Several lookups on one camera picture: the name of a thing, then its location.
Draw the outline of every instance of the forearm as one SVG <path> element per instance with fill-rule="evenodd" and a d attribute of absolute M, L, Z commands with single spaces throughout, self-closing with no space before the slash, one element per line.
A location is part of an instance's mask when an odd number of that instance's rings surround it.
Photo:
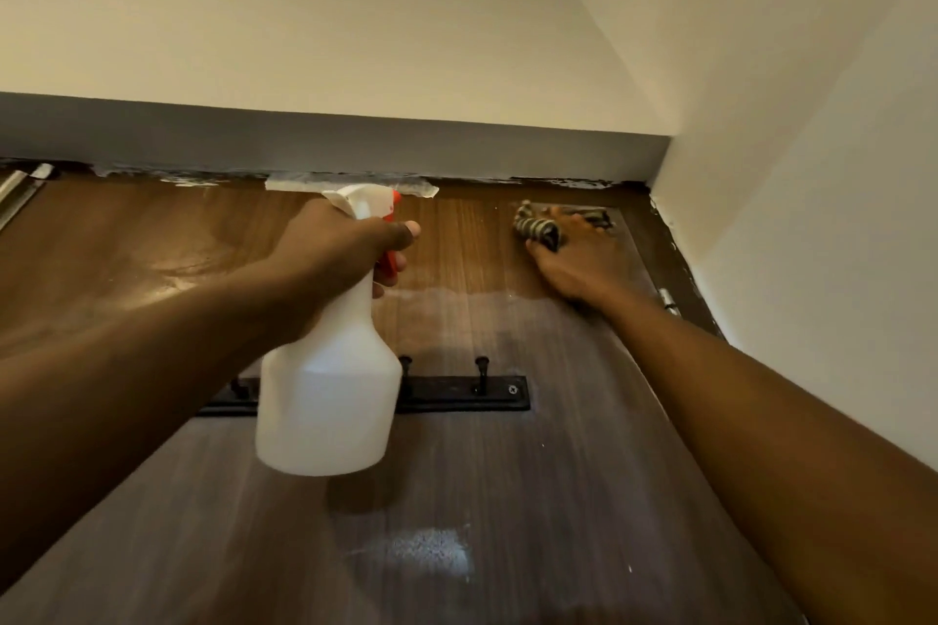
<path fill-rule="evenodd" d="M 0 362 L 0 591 L 297 319 L 255 269 Z"/>
<path fill-rule="evenodd" d="M 654 302 L 624 291 L 600 309 L 812 622 L 938 621 L 932 470 Z"/>

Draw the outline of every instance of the bottle body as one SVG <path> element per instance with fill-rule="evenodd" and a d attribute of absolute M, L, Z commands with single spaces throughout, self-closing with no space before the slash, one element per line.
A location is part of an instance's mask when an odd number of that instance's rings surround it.
<path fill-rule="evenodd" d="M 281 472 L 345 474 L 384 456 L 401 364 L 371 320 L 371 273 L 261 364 L 257 455 Z"/>

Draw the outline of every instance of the spray bottle head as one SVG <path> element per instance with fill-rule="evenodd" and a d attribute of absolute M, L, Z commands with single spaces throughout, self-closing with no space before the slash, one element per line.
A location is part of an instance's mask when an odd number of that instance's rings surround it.
<path fill-rule="evenodd" d="M 322 195 L 336 208 L 357 220 L 375 217 L 394 220 L 394 205 L 401 200 L 399 192 L 376 183 L 356 183 L 338 191 L 322 191 Z M 394 253 L 385 252 L 378 260 L 378 267 L 388 278 L 396 277 L 398 265 Z"/>

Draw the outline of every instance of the hand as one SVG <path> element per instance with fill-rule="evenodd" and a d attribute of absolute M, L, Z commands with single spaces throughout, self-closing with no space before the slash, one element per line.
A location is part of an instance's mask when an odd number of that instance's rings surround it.
<path fill-rule="evenodd" d="M 566 299 L 585 301 L 601 308 L 604 298 L 628 289 L 628 263 L 614 238 L 593 228 L 580 215 L 564 215 L 551 208 L 551 217 L 563 238 L 551 252 L 539 242 L 525 246 L 544 278 Z"/>
<path fill-rule="evenodd" d="M 309 201 L 283 231 L 277 247 L 259 265 L 290 287 L 294 300 L 318 313 L 326 303 L 352 288 L 385 252 L 394 252 L 398 271 L 406 267 L 400 250 L 420 234 L 414 221 L 389 223 L 381 218 L 355 220 L 325 199 Z M 374 279 L 386 287 L 397 282 L 380 271 Z M 373 296 L 384 290 L 375 285 Z"/>

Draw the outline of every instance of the spray bottle trigger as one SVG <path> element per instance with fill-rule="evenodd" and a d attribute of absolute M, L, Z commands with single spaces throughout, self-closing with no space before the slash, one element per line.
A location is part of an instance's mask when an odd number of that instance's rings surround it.
<path fill-rule="evenodd" d="M 401 194 L 397 191 L 394 192 L 394 205 L 398 204 L 398 201 L 401 200 Z M 394 212 L 391 211 L 388 215 L 384 217 L 384 220 L 391 222 L 394 220 Z M 394 258 L 393 252 L 385 252 L 381 255 L 381 258 L 378 260 L 378 268 L 381 270 L 381 273 L 388 279 L 394 279 L 398 276 L 398 262 Z"/>

